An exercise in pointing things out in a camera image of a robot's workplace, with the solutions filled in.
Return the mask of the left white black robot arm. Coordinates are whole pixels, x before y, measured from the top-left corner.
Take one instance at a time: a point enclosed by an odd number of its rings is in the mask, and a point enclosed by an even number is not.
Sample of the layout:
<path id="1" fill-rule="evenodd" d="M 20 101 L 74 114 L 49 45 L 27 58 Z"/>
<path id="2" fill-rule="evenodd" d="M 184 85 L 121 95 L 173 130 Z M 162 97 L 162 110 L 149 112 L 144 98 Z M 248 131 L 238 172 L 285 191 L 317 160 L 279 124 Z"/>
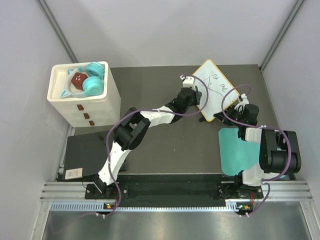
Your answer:
<path id="1" fill-rule="evenodd" d="M 183 87 L 176 98 L 164 106 L 150 110 L 130 108 L 106 136 L 106 162 L 94 180 L 96 192 L 109 198 L 114 191 L 121 166 L 128 154 L 136 149 L 149 128 L 173 124 L 187 116 L 187 110 L 200 104 L 202 93 L 195 87 Z"/>

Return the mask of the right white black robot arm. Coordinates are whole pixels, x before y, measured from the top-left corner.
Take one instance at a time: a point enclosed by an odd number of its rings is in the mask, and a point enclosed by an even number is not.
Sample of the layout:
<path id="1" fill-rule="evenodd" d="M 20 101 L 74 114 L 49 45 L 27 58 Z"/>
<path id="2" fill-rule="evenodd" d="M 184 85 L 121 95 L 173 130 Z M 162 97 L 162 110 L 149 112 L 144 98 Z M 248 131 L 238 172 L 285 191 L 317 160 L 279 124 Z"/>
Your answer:
<path id="1" fill-rule="evenodd" d="M 259 146 L 258 163 L 241 170 L 242 178 L 233 185 L 233 192 L 245 198 L 252 188 L 263 182 L 278 180 L 284 175 L 298 173 L 302 166 L 297 134 L 267 126 L 258 127 L 259 107 L 250 103 L 231 105 L 214 114 L 221 123 L 238 128 L 237 137 Z"/>

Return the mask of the yellow framed whiteboard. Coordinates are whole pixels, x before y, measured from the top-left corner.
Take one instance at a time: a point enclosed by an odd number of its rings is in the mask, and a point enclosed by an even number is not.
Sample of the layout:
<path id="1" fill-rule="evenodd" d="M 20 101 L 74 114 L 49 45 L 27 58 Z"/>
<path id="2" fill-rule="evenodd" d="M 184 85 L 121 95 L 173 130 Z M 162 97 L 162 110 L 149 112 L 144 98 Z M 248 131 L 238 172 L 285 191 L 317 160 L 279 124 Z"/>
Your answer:
<path id="1" fill-rule="evenodd" d="M 238 100 L 239 92 L 233 90 L 228 93 L 234 86 L 211 59 L 206 60 L 193 75 L 202 80 L 196 79 L 194 84 L 202 93 L 198 108 L 207 122 L 213 121 L 214 115 L 222 111 L 221 103 L 226 109 Z"/>

